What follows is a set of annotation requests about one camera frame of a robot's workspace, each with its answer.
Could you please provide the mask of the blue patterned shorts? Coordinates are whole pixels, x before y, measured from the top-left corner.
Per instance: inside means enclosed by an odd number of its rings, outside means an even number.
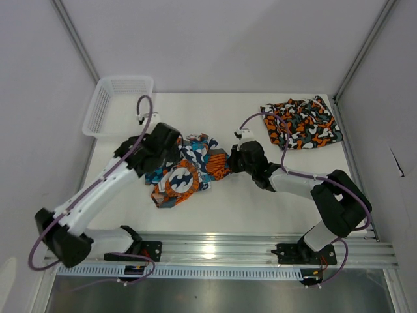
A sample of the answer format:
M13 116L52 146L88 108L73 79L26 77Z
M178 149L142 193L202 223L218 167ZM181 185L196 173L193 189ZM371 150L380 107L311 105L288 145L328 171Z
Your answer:
M151 199L159 209L175 207L196 192L210 189L213 181L232 174L229 154L212 136L189 135L179 137L177 143L179 160L166 162L145 176L145 184L153 186Z

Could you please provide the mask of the orange black camouflage shorts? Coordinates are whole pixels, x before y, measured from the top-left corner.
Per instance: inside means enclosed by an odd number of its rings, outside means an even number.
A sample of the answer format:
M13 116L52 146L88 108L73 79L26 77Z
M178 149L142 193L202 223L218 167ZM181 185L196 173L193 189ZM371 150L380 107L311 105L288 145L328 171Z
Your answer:
M319 95L260 107L270 142L281 149L314 149L343 140L343 134L325 101Z

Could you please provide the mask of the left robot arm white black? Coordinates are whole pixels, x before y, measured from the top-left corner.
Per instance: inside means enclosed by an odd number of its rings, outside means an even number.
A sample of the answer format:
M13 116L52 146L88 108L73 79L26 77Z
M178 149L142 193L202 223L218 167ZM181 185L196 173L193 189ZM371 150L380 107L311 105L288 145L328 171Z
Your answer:
M122 142L101 174L89 186L53 211L39 210L36 226L42 241L65 267L71 268L90 254L120 254L128 261L141 254L141 237L132 228L93 231L90 221L121 190L166 162L180 158L180 132L157 123L152 131Z

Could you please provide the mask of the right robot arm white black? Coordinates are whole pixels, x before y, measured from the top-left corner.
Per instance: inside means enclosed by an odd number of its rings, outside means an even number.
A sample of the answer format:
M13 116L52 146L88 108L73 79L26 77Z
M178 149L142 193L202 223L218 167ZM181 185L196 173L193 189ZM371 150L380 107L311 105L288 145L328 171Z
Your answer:
M370 221L371 203L342 170L325 176L286 170L269 162L255 140L232 146L227 163L232 172L247 173L260 189L300 196L315 204L321 221L296 244L296 257L302 263L314 262L335 240L357 231L363 220Z

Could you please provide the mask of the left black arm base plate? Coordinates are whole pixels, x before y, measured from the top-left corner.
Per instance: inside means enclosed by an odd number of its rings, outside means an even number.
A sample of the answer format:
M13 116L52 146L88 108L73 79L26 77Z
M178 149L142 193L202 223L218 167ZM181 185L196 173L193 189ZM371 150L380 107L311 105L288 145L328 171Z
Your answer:
M105 261L146 261L139 256L150 258L154 262L160 262L162 255L161 241L136 241L126 252L106 253Z

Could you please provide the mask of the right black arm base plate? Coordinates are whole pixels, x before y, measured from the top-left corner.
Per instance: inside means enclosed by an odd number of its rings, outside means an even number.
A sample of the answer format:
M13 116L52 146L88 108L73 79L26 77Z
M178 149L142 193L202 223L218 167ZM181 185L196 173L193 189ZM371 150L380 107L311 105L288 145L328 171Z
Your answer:
M316 252L304 244L278 243L271 253L277 256L278 263L281 265L337 264L336 252L331 244Z

